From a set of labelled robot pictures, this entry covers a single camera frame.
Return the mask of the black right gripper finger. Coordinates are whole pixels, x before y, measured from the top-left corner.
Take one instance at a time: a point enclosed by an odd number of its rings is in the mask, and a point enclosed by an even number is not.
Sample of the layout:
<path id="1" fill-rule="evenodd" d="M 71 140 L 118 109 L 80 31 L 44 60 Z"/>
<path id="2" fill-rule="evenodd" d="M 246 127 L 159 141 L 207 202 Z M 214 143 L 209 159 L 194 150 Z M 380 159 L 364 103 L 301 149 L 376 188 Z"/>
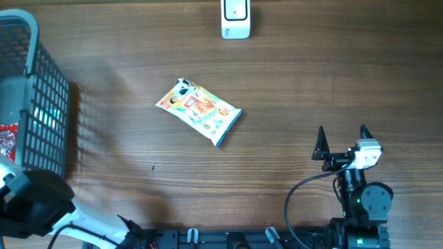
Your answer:
<path id="1" fill-rule="evenodd" d="M 373 139 L 372 134 L 368 131 L 368 128 L 364 124 L 360 126 L 360 135 L 361 139 Z"/>
<path id="2" fill-rule="evenodd" d="M 330 156 L 329 145 L 323 126 L 319 126 L 316 146 L 314 147 L 312 160 L 327 160 Z"/>

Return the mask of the yellow wet wipes pack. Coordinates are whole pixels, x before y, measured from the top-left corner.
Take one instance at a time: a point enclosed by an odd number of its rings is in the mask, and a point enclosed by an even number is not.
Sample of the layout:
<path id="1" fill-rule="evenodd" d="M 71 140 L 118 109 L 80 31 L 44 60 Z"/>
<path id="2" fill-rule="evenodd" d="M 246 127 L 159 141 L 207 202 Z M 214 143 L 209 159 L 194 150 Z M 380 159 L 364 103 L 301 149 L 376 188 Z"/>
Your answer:
<path id="1" fill-rule="evenodd" d="M 235 121 L 243 114 L 202 86 L 179 78 L 175 86 L 156 103 L 219 147 Z"/>

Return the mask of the red candy bag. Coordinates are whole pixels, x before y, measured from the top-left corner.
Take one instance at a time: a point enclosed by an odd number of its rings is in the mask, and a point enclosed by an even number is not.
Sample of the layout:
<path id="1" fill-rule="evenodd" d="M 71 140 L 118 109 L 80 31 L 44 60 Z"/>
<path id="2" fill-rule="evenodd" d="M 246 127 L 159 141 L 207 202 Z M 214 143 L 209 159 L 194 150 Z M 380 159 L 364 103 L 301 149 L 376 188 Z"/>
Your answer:
<path id="1" fill-rule="evenodd" d="M 1 154 L 9 158 L 12 162 L 15 161 L 17 150 L 17 133 L 18 124 L 5 124 L 0 128 L 0 146 Z"/>

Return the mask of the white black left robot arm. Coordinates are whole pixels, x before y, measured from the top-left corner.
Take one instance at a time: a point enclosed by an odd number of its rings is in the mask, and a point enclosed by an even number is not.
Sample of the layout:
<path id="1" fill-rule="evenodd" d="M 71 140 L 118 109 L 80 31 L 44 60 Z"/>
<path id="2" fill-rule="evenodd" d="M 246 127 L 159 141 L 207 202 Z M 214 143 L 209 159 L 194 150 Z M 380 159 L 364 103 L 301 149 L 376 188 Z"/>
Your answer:
<path id="1" fill-rule="evenodd" d="M 98 248 L 144 248 L 147 235 L 131 220 L 101 212 L 75 198 L 48 169 L 23 170 L 1 156 L 1 237 L 66 235 Z"/>

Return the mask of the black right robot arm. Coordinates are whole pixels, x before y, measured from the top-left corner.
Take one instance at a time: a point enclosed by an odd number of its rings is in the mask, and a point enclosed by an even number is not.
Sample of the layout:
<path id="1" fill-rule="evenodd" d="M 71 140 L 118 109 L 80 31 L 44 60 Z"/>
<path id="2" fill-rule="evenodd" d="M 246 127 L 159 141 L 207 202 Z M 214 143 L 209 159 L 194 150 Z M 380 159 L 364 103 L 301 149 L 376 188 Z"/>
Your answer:
<path id="1" fill-rule="evenodd" d="M 343 210 L 342 218 L 333 218 L 325 232 L 327 248 L 386 249 L 390 247 L 388 212 L 393 190 L 384 183 L 367 182 L 365 170 L 378 164 L 383 147 L 368 131 L 360 127 L 361 138 L 343 153 L 329 150 L 325 131 L 318 130 L 312 160 L 323 161 L 322 170 L 336 175 Z"/>

